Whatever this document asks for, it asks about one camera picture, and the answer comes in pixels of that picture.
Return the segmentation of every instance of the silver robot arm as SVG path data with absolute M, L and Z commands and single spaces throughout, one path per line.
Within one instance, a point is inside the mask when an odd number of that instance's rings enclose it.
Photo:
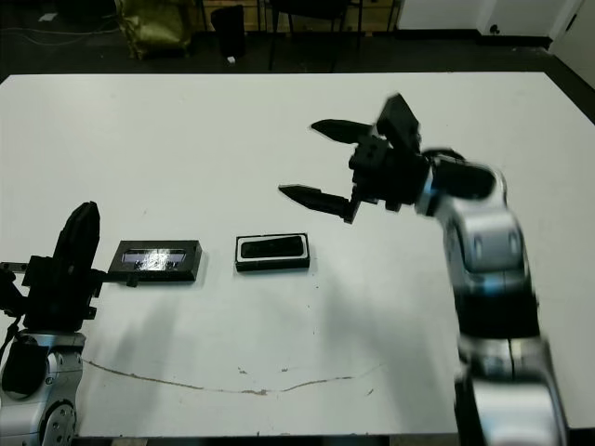
M 434 174 L 444 163 L 488 173 L 494 179 L 491 192 L 481 199 L 441 193 Z M 549 345 L 539 335 L 522 231 L 507 207 L 504 178 L 487 166 L 438 156 L 416 211 L 435 216 L 443 227 L 461 324 L 464 371 L 456 380 L 461 444 L 566 445 Z
M 356 144 L 350 199 L 280 186 L 292 200 L 351 223 L 360 202 L 414 205 L 443 227 L 463 373 L 456 422 L 463 446 L 564 446 L 566 423 L 541 337 L 522 231 L 496 170 L 450 149 L 421 151 L 418 121 L 400 95 L 374 125 L 324 120 L 314 130 Z
M 76 431 L 76 389 L 83 376 L 83 320 L 95 318 L 105 273 L 91 268 L 99 242 L 99 210 L 83 203 L 69 217 L 52 257 L 0 263 L 0 309 L 16 318 L 0 359 L 0 445 L 69 446 Z M 20 294 L 15 273 L 24 273 Z M 24 317 L 25 330 L 18 332 Z
M 41 373 L 35 388 L 28 387 L 33 381 L 21 379 L 22 376 L 14 384 L 0 387 L 2 446 L 71 444 L 76 429 L 76 389 L 83 376 L 81 352 L 84 345 L 85 337 L 80 333 L 22 330 L 17 334 L 13 346 L 22 353 L 17 353 L 19 359 L 15 366 L 31 367 L 31 372 L 39 370 Z M 3 380 L 12 373 L 5 367 Z

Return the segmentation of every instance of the table surface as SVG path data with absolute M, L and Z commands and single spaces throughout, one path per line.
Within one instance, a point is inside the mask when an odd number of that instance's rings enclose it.
M 401 92 L 422 144 L 501 169 L 572 427 L 595 426 L 595 126 L 542 73 L 44 75 L 0 85 L 0 253 L 50 255 L 94 200 L 120 240 L 199 239 L 191 285 L 106 284 L 85 322 L 81 436 L 456 431 L 442 231 L 365 204 L 353 225 L 277 185 L 350 193 L 351 149 Z M 238 274 L 238 235 L 308 232 L 307 271 Z M 0 318 L 2 333 L 9 323 Z

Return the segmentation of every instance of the chair leg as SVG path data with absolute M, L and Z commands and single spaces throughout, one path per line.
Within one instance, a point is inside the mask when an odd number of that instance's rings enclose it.
M 272 42 L 271 53 L 269 55 L 269 71 L 272 70 L 272 59 L 275 55 L 275 41 L 277 40 L 277 25 L 279 24 L 279 10 L 272 9 Z
M 392 5 L 390 5 L 390 13 L 389 13 L 389 23 L 387 24 L 387 33 L 390 33 L 390 23 L 392 22 L 392 14 L 394 13 L 394 7 L 397 3 L 397 0 L 392 0 Z
M 335 71 L 335 66 L 337 65 L 338 52 L 339 52 L 339 49 L 340 49 L 341 36 L 343 34 L 343 25 L 345 25 L 345 16 L 346 15 L 347 15 L 347 9 L 345 11 L 343 11 L 343 14 L 341 15 L 341 22 L 338 25 L 337 48 L 335 48 L 335 56 L 333 57 L 333 62 L 331 63 L 331 70 L 330 70 L 330 72 L 334 72 Z
M 199 1 L 201 2 L 201 14 L 203 14 L 203 26 L 205 27 L 205 33 L 208 33 L 208 27 L 206 26 L 205 0 Z
M 360 49 L 362 41 L 362 14 L 364 13 L 364 0 L 360 0 L 360 5 L 357 11 L 357 49 Z
M 258 32 L 260 33 L 260 0 L 257 0 Z

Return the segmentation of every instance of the white wall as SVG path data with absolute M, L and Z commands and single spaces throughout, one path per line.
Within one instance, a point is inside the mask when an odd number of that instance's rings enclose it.
M 479 30 L 550 36 L 565 28 L 581 0 L 403 0 L 402 30 Z
M 473 30 L 483 0 L 403 0 L 401 30 Z
M 548 36 L 569 0 L 490 0 L 478 17 L 480 33 L 496 24 L 500 35 Z
M 567 0 L 564 2 L 564 5 L 560 9 L 560 13 L 554 21 L 554 26 L 551 28 L 549 32 L 549 38 L 551 40 L 556 40 L 558 36 L 564 33 L 564 30 L 570 23 L 573 15 L 576 11 L 580 8 L 580 6 L 585 2 L 585 0 Z
M 562 33 L 550 51 L 595 88 L 595 1 L 587 0 L 568 33 Z

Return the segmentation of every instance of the dark floor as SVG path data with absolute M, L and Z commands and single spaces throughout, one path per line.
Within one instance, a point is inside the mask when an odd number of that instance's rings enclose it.
M 58 16 L 51 22 L 38 22 L 44 13 L 53 11 L 51 2 L 0 3 L 0 83 L 10 74 L 24 73 L 269 72 L 271 37 L 267 34 L 248 35 L 247 53 L 235 65 L 230 65 L 219 54 L 217 41 L 210 34 L 196 36 L 193 51 L 187 58 L 172 55 L 139 61 L 128 56 L 126 41 L 113 19 L 72 23 Z M 60 34 L 62 32 L 100 33 Z M 320 34 L 280 38 L 273 72 L 328 72 L 336 43 L 335 36 Z M 384 34 L 363 38 L 358 50 L 355 35 L 347 34 L 340 43 L 335 71 L 545 72 L 595 123 L 595 90 L 542 47 L 482 45 L 473 38 L 414 40 Z M 594 440 L 594 431 L 588 429 L 574 431 L 571 436 L 572 444 L 595 444 Z M 276 441 L 286 444 L 288 439 Z M 83 442 L 85 445 L 95 443 L 104 444 L 103 440 Z M 234 444 L 239 443 L 245 444 L 245 441 L 234 441 Z M 429 443 L 424 440 L 416 444 Z

